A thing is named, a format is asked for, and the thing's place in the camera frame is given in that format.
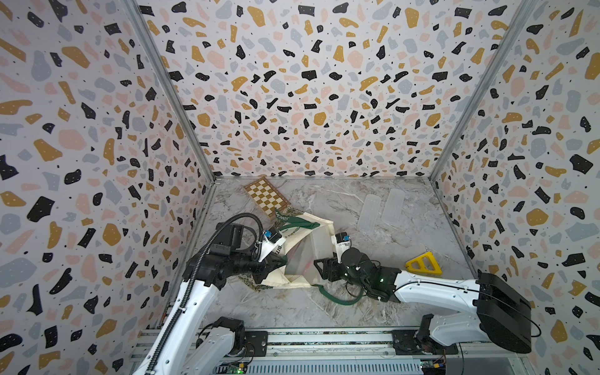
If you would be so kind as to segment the translucent plastic box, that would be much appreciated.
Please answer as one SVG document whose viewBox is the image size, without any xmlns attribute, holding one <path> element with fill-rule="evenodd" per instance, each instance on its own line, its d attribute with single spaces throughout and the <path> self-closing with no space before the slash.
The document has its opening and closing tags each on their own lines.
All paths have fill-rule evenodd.
<svg viewBox="0 0 600 375">
<path fill-rule="evenodd" d="M 314 282 L 320 275 L 313 262 L 333 256 L 331 233 L 327 227 L 319 226 L 300 239 L 287 253 L 285 274 L 303 276 L 307 281 Z"/>
</svg>

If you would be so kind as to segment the cream canvas tote bag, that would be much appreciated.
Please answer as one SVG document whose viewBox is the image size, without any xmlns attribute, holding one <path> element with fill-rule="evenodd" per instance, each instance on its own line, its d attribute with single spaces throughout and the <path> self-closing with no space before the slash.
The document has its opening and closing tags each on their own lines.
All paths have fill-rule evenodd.
<svg viewBox="0 0 600 375">
<path fill-rule="evenodd" d="M 340 299 L 323 285 L 325 281 L 351 284 L 342 266 L 342 254 L 351 248 L 352 240 L 345 232 L 335 233 L 331 220 L 287 208 L 275 212 L 270 233 L 275 231 L 282 234 L 284 242 L 277 245 L 272 254 L 285 264 L 270 271 L 260 282 L 251 275 L 240 276 L 249 287 L 256 291 L 317 288 L 325 298 L 342 306 L 352 306 L 366 295 L 364 287 L 360 286 L 358 293 L 351 294 L 350 299 Z"/>
</svg>

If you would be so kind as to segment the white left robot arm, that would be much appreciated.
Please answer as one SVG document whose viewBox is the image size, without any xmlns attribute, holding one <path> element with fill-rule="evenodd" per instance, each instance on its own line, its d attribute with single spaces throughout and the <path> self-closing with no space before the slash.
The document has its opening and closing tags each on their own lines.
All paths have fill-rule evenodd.
<svg viewBox="0 0 600 375">
<path fill-rule="evenodd" d="M 192 257 L 166 323 L 135 373 L 211 374 L 228 356 L 253 355 L 241 320 L 220 317 L 203 331 L 204 316 L 229 277 L 250 274 L 260 283 L 286 263 L 286 257 L 270 254 L 259 262 L 243 252 Z"/>
</svg>

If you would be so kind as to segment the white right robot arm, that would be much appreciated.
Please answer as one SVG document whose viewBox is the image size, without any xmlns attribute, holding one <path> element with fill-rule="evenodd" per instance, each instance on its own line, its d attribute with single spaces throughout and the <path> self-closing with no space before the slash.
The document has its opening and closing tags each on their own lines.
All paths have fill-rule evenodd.
<svg viewBox="0 0 600 375">
<path fill-rule="evenodd" d="M 346 306 L 367 297 L 380 303 L 420 303 L 447 309 L 426 314 L 411 337 L 403 337 L 397 353 L 444 354 L 469 342 L 491 342 L 511 353 L 532 351 L 531 304 L 503 279 L 482 273 L 476 279 L 448 280 L 384 267 L 357 248 L 341 256 L 314 261 L 325 281 L 345 281 L 359 294 Z"/>
</svg>

